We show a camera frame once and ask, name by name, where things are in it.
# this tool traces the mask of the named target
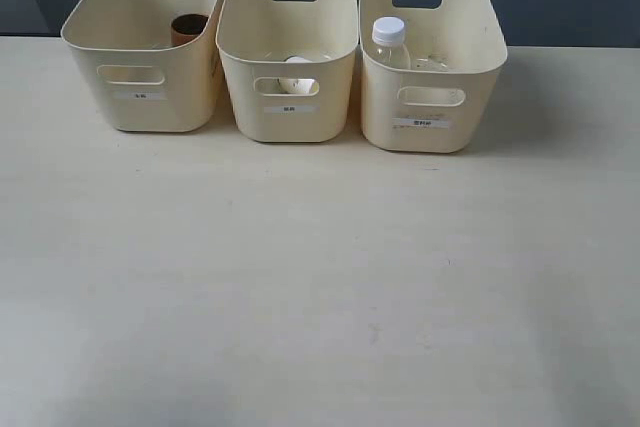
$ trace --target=cream plastic bin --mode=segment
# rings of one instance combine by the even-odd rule
[[[356,0],[225,0],[217,45],[240,131],[261,142],[322,142],[344,127],[355,51]],[[309,63],[285,63],[299,56]],[[278,79],[315,79],[310,95]]]
[[[222,0],[80,0],[62,38],[107,121],[127,131],[185,132],[213,113],[222,81],[214,32]],[[209,21],[200,36],[171,47],[171,21]]]
[[[471,140],[507,59],[490,0],[441,0],[439,6],[430,7],[360,0],[362,130],[383,149],[441,153],[462,149]],[[372,59],[373,23],[384,16],[405,21],[411,70],[393,69]]]

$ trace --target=white table surface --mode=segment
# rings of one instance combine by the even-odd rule
[[[456,155],[117,132],[59,39],[0,104],[0,425],[640,425],[640,51],[510,49]]]

